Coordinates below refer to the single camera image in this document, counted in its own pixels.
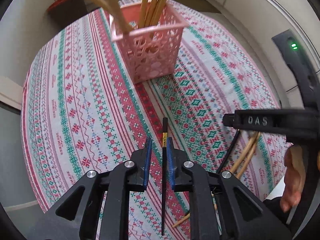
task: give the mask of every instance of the patterned tablecloth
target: patterned tablecloth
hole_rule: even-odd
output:
[[[121,3],[136,2],[123,0]],[[189,22],[173,75],[134,85],[102,9],[77,20],[36,55],[23,90],[22,140],[31,185],[48,210],[88,170],[112,170],[153,138],[148,189],[131,193],[132,239],[160,239],[162,117],[176,148],[215,171],[235,134],[222,125],[235,109],[275,108],[253,60],[218,22],[170,1]],[[236,145],[232,165],[248,141]],[[283,137],[263,134],[241,181],[261,200],[284,174]],[[164,239],[187,239],[188,194],[167,191]]]

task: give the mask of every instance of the metal bolt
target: metal bolt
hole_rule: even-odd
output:
[[[87,177],[88,178],[94,178],[97,175],[96,171],[88,171],[87,172]]]
[[[192,168],[194,164],[193,164],[193,162],[187,161],[187,162],[184,162],[183,165],[184,165],[186,168]]]
[[[230,171],[224,171],[221,175],[222,175],[222,177],[224,177],[225,179],[231,178],[231,172],[230,172]]]
[[[126,166],[127,168],[131,168],[131,167],[134,166],[134,162],[132,162],[132,161],[127,161],[127,162],[124,163],[124,166]]]

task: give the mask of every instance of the round table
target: round table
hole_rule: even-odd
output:
[[[223,126],[223,114],[278,107],[253,60],[223,26],[170,3],[190,24],[173,75],[133,84],[110,42],[109,17],[102,9],[62,30],[36,55],[23,90],[22,140],[44,212],[88,170],[112,170],[151,136],[149,185],[144,193],[131,193],[129,234],[160,239],[162,117],[168,117],[175,148],[215,171],[236,132]],[[242,132],[228,167],[247,142]],[[284,175],[286,148],[284,137],[260,137],[241,181],[261,200]],[[188,210],[188,194],[168,187],[166,204],[164,239],[187,239],[189,222],[171,225]]]

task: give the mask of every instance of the basket rim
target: basket rim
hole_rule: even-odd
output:
[[[136,6],[141,4],[141,2],[137,3],[131,3],[131,4],[126,4],[121,6],[121,8],[126,8],[126,7],[131,7],[131,6]],[[109,20],[110,20],[110,30],[111,30],[111,41],[119,41],[122,40],[124,37],[137,37],[141,36],[144,34],[148,33],[153,33],[155,31],[164,31],[164,30],[170,30],[170,29],[175,29],[175,28],[185,28],[188,27],[189,24],[186,22],[186,20],[177,12],[175,8],[173,8],[168,2],[166,2],[166,7],[170,8],[174,16],[177,18],[179,23],[175,24],[168,24],[168,25],[159,25],[159,26],[150,26],[146,28],[141,28],[141,29],[136,29],[133,31],[130,31],[128,34],[116,34],[116,26],[115,26],[115,21],[113,16],[110,14],[109,15]]]

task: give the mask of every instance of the basket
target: basket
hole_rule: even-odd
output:
[[[183,17],[166,3],[157,26],[137,29],[140,5],[135,3],[121,8],[127,22],[135,28],[128,34],[122,34],[110,15],[111,41],[117,43],[135,84],[173,74],[183,28],[188,27]]]

